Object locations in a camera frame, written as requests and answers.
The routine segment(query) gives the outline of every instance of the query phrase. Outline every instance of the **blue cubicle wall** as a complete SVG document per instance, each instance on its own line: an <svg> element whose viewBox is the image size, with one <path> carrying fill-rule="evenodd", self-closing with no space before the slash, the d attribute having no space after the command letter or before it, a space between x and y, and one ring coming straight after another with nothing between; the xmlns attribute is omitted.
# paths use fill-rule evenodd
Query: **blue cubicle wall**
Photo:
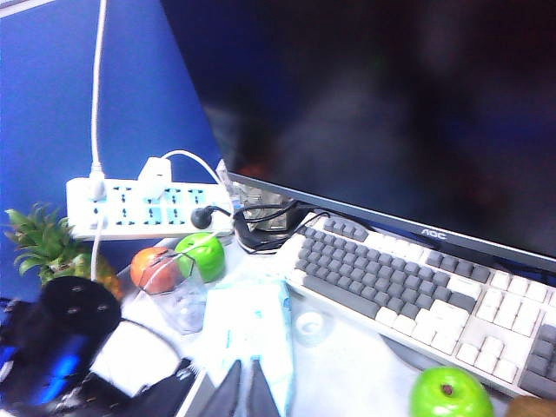
<svg viewBox="0 0 556 417"><path fill-rule="evenodd" d="M90 98L97 0L56 0L0 20L0 223L7 208L51 202L65 214L65 183L90 167ZM99 141L107 177L136 178L149 156L190 149L219 159L158 0L109 2ZM174 179L210 182L194 162L175 160ZM152 242L104 242L116 268ZM0 237L0 296L33 299L32 272L12 266Z"/></svg>

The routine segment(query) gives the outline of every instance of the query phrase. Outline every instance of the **keyboard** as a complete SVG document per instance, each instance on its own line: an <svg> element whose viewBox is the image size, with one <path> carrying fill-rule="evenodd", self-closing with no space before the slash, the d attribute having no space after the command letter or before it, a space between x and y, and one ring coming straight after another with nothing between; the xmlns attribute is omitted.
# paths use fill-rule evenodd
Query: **keyboard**
<svg viewBox="0 0 556 417"><path fill-rule="evenodd" d="M276 257L294 291L502 393L556 399L554 288L339 216Z"/></svg>

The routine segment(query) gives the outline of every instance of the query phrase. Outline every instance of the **monitor bezel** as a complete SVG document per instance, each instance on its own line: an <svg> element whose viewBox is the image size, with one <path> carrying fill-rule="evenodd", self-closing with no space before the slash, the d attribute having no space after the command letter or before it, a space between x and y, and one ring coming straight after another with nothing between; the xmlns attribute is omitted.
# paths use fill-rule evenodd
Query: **monitor bezel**
<svg viewBox="0 0 556 417"><path fill-rule="evenodd" d="M501 243L490 242L477 237L438 228L433 225L403 219L394 215L388 215L370 208L364 208L346 202L338 202L328 197L313 195L299 189L291 189L272 182L266 182L250 176L237 174L233 171L229 171L228 176L232 181L243 183L258 189L266 189L267 191L276 194L285 195L296 200L317 205L323 209L333 210L334 212L354 216L369 222L375 222L387 227L404 230L415 236L425 236L426 238L435 240L439 243L448 243L457 247L468 248L485 255L514 261L530 268L537 268L549 273L556 273L556 259L549 256L535 254L534 252L509 247Z"/></svg>

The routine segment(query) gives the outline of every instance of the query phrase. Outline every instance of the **power strip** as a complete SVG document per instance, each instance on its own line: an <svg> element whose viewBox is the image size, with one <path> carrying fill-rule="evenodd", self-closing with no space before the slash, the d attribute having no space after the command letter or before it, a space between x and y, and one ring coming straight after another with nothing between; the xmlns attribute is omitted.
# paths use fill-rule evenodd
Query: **power strip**
<svg viewBox="0 0 556 417"><path fill-rule="evenodd" d="M75 238L93 240L103 219L103 240L179 237L197 232L229 235L233 226L228 216L214 212L212 223L203 230L191 224L191 212L207 206L230 210L229 197L218 184L171 182L158 199L144 198L137 180L104 180L106 197L89 198L89 178L66 183L68 223Z"/></svg>

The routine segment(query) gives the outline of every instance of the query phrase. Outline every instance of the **computer monitor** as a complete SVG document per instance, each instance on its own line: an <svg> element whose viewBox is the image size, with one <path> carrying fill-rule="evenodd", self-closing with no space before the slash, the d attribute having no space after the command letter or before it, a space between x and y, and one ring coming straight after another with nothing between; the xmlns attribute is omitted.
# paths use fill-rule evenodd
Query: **computer monitor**
<svg viewBox="0 0 556 417"><path fill-rule="evenodd" d="M554 285L549 2L162 3L232 179Z"/></svg>

